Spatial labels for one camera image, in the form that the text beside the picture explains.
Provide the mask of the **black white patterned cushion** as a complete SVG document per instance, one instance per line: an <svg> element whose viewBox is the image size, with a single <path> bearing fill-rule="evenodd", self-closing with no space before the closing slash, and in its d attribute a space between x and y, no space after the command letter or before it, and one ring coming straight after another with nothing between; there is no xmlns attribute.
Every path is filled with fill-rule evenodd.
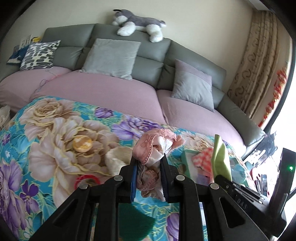
<svg viewBox="0 0 296 241"><path fill-rule="evenodd" d="M22 59L20 71L53 67L53 59L60 42L60 40L57 40L31 44Z"/></svg>

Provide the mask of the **pink white zigzag towel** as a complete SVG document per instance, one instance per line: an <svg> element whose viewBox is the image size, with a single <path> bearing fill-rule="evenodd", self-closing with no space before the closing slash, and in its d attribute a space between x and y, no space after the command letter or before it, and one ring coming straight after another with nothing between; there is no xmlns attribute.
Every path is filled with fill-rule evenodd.
<svg viewBox="0 0 296 241"><path fill-rule="evenodd" d="M204 176L209 177L209 183L214 182L213 171L212 171L212 159L213 147L207 147L200 153L196 154L191 158L195 167L200 168L204 172Z"/></svg>

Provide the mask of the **grey sofa with pink cover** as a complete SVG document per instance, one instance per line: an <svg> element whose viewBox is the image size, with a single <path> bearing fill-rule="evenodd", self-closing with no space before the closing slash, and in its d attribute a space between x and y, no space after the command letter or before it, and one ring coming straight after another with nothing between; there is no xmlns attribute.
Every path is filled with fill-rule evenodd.
<svg viewBox="0 0 296 241"><path fill-rule="evenodd" d="M104 24L46 29L43 42L60 41L53 66L24 71L17 65L1 66L1 105L17 112L36 97L62 97L204 135L218 134L242 158L264 138L264 131L222 91L226 71L173 40L151 43L140 31L130 36L131 41L140 42L132 80L82 73L94 41L116 40L116 32L117 27ZM176 60L212 78L213 111L171 97Z"/></svg>

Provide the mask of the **purple wipes packet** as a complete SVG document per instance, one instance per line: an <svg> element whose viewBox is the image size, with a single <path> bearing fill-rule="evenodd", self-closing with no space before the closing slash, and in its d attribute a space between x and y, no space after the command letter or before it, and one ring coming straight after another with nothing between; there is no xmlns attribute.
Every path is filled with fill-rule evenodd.
<svg viewBox="0 0 296 241"><path fill-rule="evenodd" d="M199 174L197 176L197 184L203 185L203 186L208 186L211 182L210 182L210 177L209 176L205 176L205 175L201 175Z"/></svg>

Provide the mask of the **husky plush toy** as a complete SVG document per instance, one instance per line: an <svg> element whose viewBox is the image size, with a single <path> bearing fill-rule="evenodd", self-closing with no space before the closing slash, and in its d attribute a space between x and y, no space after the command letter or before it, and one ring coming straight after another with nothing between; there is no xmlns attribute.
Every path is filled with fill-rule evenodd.
<svg viewBox="0 0 296 241"><path fill-rule="evenodd" d="M136 30L147 32L152 43L163 40L162 28L166 22L155 18L134 15L127 9L114 9L112 25L120 27L117 34L122 37L131 36Z"/></svg>

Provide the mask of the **pink floral scrunchie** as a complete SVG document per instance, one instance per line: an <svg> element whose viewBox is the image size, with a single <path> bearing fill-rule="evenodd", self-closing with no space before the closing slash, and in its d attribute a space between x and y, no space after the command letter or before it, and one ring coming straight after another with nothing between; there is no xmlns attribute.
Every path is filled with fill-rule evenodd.
<svg viewBox="0 0 296 241"><path fill-rule="evenodd" d="M153 197L165 201L161 184L161 159L185 140L166 128L155 128L145 132L132 150L132 157L138 161L137 189L142 197Z"/></svg>

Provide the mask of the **floral blanket table cover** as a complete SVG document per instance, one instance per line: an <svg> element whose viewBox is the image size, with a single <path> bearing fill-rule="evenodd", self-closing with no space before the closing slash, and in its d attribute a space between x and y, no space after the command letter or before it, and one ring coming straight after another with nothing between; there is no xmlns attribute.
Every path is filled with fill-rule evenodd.
<svg viewBox="0 0 296 241"><path fill-rule="evenodd" d="M214 136L159 123L111 109L58 97L40 97L21 108L1 126L1 218L12 237L29 240L72 194L78 181L103 184L112 177L105 154L131 147L147 131L167 128L184 138L168 162L185 172L185 150L213 147ZM90 141L87 151L73 147L75 138ZM178 240L179 205L137 190L132 204L156 222L143 240Z"/></svg>

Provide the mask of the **blue face mask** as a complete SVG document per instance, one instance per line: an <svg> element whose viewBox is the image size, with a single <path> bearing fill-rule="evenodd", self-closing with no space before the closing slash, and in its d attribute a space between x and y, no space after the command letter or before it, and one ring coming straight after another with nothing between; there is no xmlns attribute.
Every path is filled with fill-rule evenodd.
<svg viewBox="0 0 296 241"><path fill-rule="evenodd" d="M231 175L232 181L237 184L244 184L246 181L245 169L239 164L231 168Z"/></svg>

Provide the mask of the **grey cushion left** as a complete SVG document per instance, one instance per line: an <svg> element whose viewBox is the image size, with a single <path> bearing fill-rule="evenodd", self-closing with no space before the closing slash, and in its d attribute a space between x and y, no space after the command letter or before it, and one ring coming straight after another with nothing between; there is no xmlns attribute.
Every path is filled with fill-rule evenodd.
<svg viewBox="0 0 296 241"><path fill-rule="evenodd" d="M141 42L137 41L97 38L81 72L132 80L132 70L140 45Z"/></svg>

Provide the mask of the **red hanging decoration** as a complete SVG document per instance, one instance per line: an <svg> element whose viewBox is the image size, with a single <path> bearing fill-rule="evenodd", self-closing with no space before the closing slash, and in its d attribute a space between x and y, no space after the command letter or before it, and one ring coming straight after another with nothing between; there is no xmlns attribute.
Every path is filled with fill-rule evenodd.
<svg viewBox="0 0 296 241"><path fill-rule="evenodd" d="M265 108L263 118L258 125L260 128L263 126L263 124L266 122L267 118L273 112L277 101L281 99L281 96L283 94L283 91L284 91L286 83L287 83L287 68L284 67L284 68L278 70L276 75L277 75L277 78L276 78L276 82L273 86L273 96L272 96L272 99L268 102L268 104Z"/></svg>

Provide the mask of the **grey purple cushion right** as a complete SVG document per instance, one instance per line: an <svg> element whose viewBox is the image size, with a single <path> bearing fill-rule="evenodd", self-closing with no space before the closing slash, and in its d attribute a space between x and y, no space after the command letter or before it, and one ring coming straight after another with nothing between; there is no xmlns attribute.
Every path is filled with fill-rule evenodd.
<svg viewBox="0 0 296 241"><path fill-rule="evenodd" d="M177 98L214 111L212 77L176 59L172 98Z"/></svg>

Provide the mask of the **beige patterned curtain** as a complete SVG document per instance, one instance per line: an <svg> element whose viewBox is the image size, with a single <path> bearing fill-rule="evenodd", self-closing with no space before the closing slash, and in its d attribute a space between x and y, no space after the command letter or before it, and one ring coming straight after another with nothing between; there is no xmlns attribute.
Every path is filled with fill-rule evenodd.
<svg viewBox="0 0 296 241"><path fill-rule="evenodd" d="M270 11L253 10L246 48L228 97L253 121L267 118L276 73L290 69L292 38Z"/></svg>

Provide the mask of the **cream lace scrunchie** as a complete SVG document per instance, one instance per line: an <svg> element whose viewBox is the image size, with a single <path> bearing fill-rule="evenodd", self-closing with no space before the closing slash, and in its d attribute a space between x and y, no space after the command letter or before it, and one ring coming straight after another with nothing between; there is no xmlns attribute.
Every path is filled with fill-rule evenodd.
<svg viewBox="0 0 296 241"><path fill-rule="evenodd" d="M105 154L105 164L112 176L118 175L122 167L129 165L132 158L132 148L118 146Z"/></svg>

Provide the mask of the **light green cloth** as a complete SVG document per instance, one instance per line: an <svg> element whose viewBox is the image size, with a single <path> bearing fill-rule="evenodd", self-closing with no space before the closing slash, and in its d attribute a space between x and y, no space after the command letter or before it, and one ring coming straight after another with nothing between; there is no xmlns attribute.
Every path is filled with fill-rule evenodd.
<svg viewBox="0 0 296 241"><path fill-rule="evenodd" d="M211 166L214 179L218 175L221 175L227 180L232 181L228 150L222 138L219 135L215 135L214 137L214 147L211 157Z"/></svg>

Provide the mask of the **books beside sofa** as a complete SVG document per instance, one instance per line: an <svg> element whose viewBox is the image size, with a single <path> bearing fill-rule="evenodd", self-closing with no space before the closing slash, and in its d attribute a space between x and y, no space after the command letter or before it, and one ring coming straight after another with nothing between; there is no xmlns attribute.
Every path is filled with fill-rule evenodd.
<svg viewBox="0 0 296 241"><path fill-rule="evenodd" d="M40 40L41 37L32 37L32 35L29 35L21 39L20 44L15 46L12 56L10 56L6 63L8 65L21 64L29 45L33 43L38 43L40 42Z"/></svg>

